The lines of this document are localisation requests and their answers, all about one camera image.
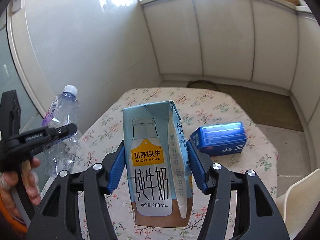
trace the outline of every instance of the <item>blue carton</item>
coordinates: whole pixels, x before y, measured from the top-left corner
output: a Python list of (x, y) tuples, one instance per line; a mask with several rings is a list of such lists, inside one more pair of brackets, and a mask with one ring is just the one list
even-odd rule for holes
[(242, 122), (201, 126), (190, 137), (209, 156), (240, 153), (247, 142)]

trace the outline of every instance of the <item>milk carton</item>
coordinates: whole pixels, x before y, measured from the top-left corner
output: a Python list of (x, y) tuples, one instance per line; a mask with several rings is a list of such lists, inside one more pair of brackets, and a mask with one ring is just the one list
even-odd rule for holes
[(123, 109), (128, 185), (136, 225), (185, 227), (192, 175), (186, 138), (174, 102)]

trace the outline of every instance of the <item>floral tablecloth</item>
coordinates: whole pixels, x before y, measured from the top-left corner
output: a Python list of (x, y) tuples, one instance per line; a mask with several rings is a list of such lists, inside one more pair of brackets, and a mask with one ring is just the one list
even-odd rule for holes
[[(80, 139), (80, 151), (74, 166), (74, 172), (84, 171), (93, 164), (101, 162), (106, 154), (117, 149), (123, 139), (123, 108), (165, 100), (175, 102), (182, 118), (181, 124), (186, 136), (191, 135), (202, 125), (243, 122), (247, 134), (247, 143), (242, 153), (212, 159), (231, 171), (243, 173), (247, 169), (254, 169), (271, 195), (276, 197), (277, 150), (231, 96), (205, 89), (149, 88), (127, 91)], [(49, 187), (50, 181), (46, 184), (43, 194)], [(124, 169), (118, 189), (112, 195), (105, 196), (118, 239), (197, 239), (210, 196), (203, 195), (196, 187), (193, 190), (192, 214), (189, 224), (185, 228), (136, 226), (132, 218), (127, 172)], [(83, 192), (79, 193), (79, 210), (83, 238), (90, 239), (85, 219)], [(232, 237), (235, 212), (236, 196), (232, 194), (226, 239)]]

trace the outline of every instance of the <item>finger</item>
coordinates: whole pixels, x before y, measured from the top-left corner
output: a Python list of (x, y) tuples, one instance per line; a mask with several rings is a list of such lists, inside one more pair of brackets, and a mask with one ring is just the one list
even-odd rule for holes
[(33, 158), (31, 161), (30, 161), (30, 164), (31, 164), (31, 168), (34, 169), (34, 168), (37, 168), (40, 166), (41, 162), (38, 158)]
[(29, 196), (29, 199), (34, 199), (39, 195), (39, 191), (35, 186), (30, 186), (27, 188), (27, 194)]
[(28, 174), (28, 181), (30, 186), (38, 185), (39, 183), (39, 178), (36, 172), (30, 171)]
[(41, 202), (41, 197), (40, 195), (36, 196), (35, 198), (31, 199), (31, 203), (35, 206), (38, 206)]
[(15, 186), (17, 182), (18, 175), (13, 171), (4, 172), (0, 175), (0, 195), (2, 198), (3, 205), (9, 211), (10, 214), (20, 218), (21, 215), (18, 209), (16, 208), (16, 204), (13, 201), (11, 193), (9, 192), (10, 187)]
[(18, 175), (15, 171), (6, 171), (1, 174), (0, 177), (0, 187), (5, 190), (9, 190), (18, 183)]
[(31, 170), (31, 164), (30, 161), (25, 161), (22, 163), (21, 167), (21, 176), (22, 176), (22, 182), (25, 188), (30, 187), (29, 181), (28, 181), (28, 174)]

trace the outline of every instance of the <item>brown carton bottom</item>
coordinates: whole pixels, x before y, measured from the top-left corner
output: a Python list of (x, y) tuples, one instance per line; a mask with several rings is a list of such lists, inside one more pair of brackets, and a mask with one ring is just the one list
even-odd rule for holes
[(151, 217), (142, 216), (138, 213), (136, 203), (131, 202), (132, 209), (135, 215), (135, 224), (137, 226), (146, 227), (161, 227), (161, 228), (174, 228), (174, 227), (186, 227), (189, 223), (193, 197), (187, 198), (187, 216), (182, 218), (179, 211), (178, 201), (176, 199), (172, 200), (172, 213), (165, 217)]

